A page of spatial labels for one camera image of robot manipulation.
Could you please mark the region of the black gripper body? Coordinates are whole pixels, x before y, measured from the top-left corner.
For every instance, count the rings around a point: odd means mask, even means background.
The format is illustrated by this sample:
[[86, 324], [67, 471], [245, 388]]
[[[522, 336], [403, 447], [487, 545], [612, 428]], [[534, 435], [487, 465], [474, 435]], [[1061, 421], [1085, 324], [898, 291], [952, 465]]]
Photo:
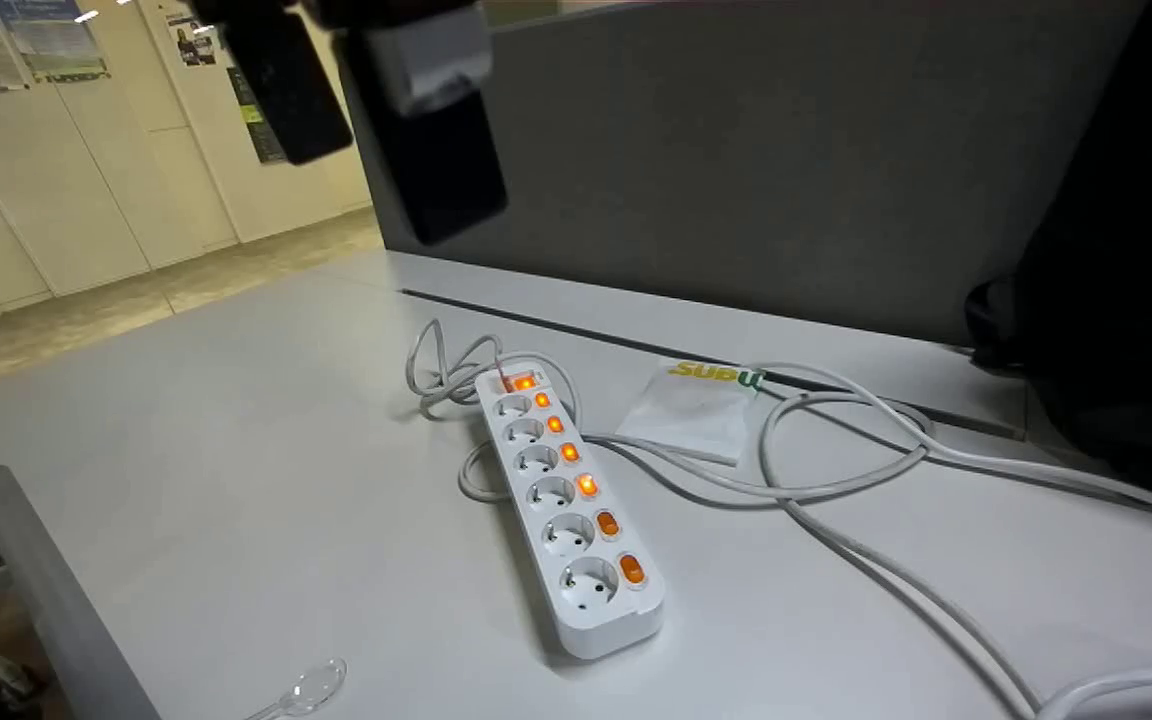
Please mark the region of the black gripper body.
[[354, 117], [382, 150], [419, 244], [509, 209], [484, 83], [494, 26], [479, 0], [342, 0], [335, 37]]

